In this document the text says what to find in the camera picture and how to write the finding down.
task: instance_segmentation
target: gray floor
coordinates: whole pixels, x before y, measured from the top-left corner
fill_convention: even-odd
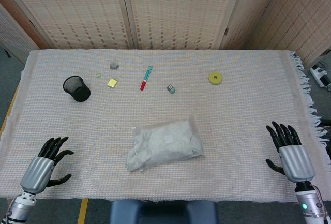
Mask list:
[[[331,68],[331,56],[325,61]],[[24,66],[20,62],[13,57],[8,58],[3,49],[0,48],[0,123],[6,116],[23,68]],[[318,110],[318,116],[331,119],[331,108],[329,107],[331,92],[319,88],[314,79],[310,80],[310,84],[312,85],[311,96],[315,101],[314,107]],[[77,223],[80,204],[80,199],[38,200],[27,223]],[[330,213],[331,203],[327,202],[326,204]],[[106,200],[90,199],[85,223],[108,223],[110,205],[111,203]],[[6,208],[7,200],[0,198],[0,215],[5,213]],[[218,211],[223,224],[305,223],[299,206],[293,203],[223,201],[218,203]]]

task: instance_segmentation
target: woven screen panel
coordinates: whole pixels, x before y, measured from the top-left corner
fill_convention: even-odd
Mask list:
[[[140,49],[210,49],[231,0],[130,1]]]
[[[0,4],[0,45],[25,63],[30,51],[39,50],[26,32]]]
[[[128,49],[118,0],[22,0],[60,49]]]
[[[331,46],[331,0],[276,0],[252,49],[293,50],[311,66]]]
[[[243,49],[270,0],[237,0],[221,49]]]

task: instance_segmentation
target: robot finger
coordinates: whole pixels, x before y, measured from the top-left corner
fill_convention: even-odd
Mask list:
[[[69,139],[69,137],[64,137],[61,140],[58,140],[54,146],[52,147],[52,150],[49,153],[49,158],[54,159],[58,151],[60,150],[61,146],[63,145],[64,142],[66,142]]]
[[[300,141],[300,138],[297,134],[297,132],[295,131],[295,129],[293,127],[291,127],[290,125],[288,125],[288,129],[289,131],[291,132],[292,134],[292,137],[293,137],[293,143],[295,145],[301,145],[301,141]]]
[[[292,135],[290,134],[290,131],[288,130],[288,128],[283,124],[280,124],[280,127],[281,127],[281,129],[283,129],[283,132],[285,134],[286,144],[287,145],[294,145]]]
[[[46,148],[45,154],[43,157],[50,158],[51,151],[53,150],[54,145],[61,140],[61,137],[56,138],[52,142],[50,142],[49,146]]]
[[[279,150],[279,148],[282,146],[280,141],[279,141],[279,138],[277,137],[277,134],[275,133],[275,131],[270,127],[270,126],[266,126],[267,130],[269,131],[272,139],[273,139],[273,142],[274,142],[274,145],[277,149],[277,151]]]
[[[284,169],[283,167],[280,167],[280,166],[276,166],[270,159],[266,159],[265,160],[267,162],[267,164],[269,165],[269,167],[276,171],[276,172],[279,172],[280,174],[283,174],[285,175],[285,172],[284,172]]]
[[[66,181],[68,181],[70,178],[71,178],[71,174],[68,174],[68,175],[64,176],[63,178],[61,178],[61,179],[49,180],[46,187],[52,187],[52,186],[55,186],[55,185],[63,184]]]
[[[281,146],[286,146],[287,143],[285,141],[285,135],[284,135],[283,131],[281,130],[280,126],[276,122],[272,122],[272,124],[276,129]]]
[[[73,154],[73,151],[71,150],[64,150],[62,152],[60,152],[55,158],[54,158],[54,166],[57,165],[57,163],[59,163],[61,161],[61,159],[63,159],[64,156],[66,155],[72,155]]]
[[[54,140],[54,138],[50,138],[48,141],[45,142],[45,144],[42,146],[42,149],[40,150],[38,157],[44,157],[46,154],[46,150],[48,148],[48,146],[50,145],[50,143],[52,143]]]

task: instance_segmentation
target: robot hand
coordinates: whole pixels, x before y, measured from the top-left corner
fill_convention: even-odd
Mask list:
[[[270,159],[266,162],[271,169],[296,183],[295,193],[308,224],[331,223],[322,196],[318,188],[310,183],[315,176],[307,150],[301,144],[299,136],[291,126],[280,126],[273,122],[276,132],[269,126],[269,131],[279,153],[282,167],[276,166]]]
[[[1,223],[14,224],[26,222],[32,208],[36,204],[36,194],[43,192],[46,187],[52,187],[65,183],[71,178],[71,174],[64,176],[59,180],[51,180],[51,175],[58,162],[65,155],[72,155],[70,150],[58,151],[68,137],[51,138],[40,150],[27,168],[21,186],[23,193],[17,196],[9,206],[9,209]]]

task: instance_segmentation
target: plastic bag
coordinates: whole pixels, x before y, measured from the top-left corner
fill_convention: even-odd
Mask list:
[[[133,129],[134,148],[127,156],[128,170],[203,155],[194,117]]]

